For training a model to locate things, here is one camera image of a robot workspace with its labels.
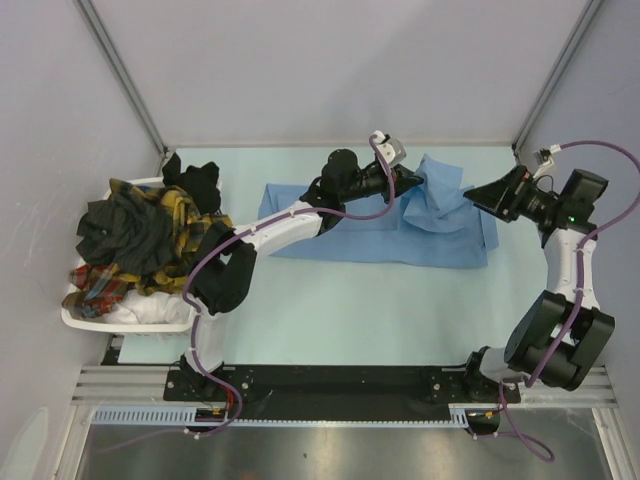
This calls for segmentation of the light blue long sleeve shirt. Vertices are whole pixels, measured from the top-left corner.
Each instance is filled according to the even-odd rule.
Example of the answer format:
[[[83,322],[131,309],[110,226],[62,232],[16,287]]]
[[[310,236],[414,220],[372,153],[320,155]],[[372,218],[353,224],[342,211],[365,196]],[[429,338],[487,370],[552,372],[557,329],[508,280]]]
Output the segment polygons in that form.
[[[276,251],[282,258],[357,263],[404,263],[450,269],[484,268],[499,246],[495,219],[463,196],[461,167],[424,155],[423,183],[394,201],[385,216],[343,219],[331,231]]]

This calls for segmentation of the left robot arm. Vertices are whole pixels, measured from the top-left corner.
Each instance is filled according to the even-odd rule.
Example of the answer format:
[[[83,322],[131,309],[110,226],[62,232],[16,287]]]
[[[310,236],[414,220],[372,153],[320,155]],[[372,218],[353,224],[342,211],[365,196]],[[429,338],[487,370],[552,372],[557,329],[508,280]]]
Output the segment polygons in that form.
[[[212,227],[201,241],[182,299],[195,311],[184,354],[191,370],[186,387],[207,400],[222,389],[241,401],[236,387],[221,379],[221,348],[215,330],[246,299],[255,265],[263,257],[329,232],[341,220],[369,221],[386,215],[395,200],[423,179],[401,165],[400,147],[374,147],[364,168],[349,149],[333,151],[321,174],[291,206],[244,227]]]

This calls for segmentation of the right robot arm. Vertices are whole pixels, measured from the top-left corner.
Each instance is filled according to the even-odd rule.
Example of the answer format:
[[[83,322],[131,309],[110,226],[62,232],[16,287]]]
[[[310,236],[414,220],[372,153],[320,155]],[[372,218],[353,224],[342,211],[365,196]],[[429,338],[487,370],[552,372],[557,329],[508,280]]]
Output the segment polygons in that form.
[[[546,287],[506,346],[471,354],[461,376],[469,399],[484,401],[509,380],[573,391],[595,364],[615,328],[596,299],[591,271],[597,233],[589,218],[607,185],[606,179],[576,169],[561,192],[545,192],[534,174],[516,166],[465,192],[474,206],[504,222],[531,220],[547,264]]]

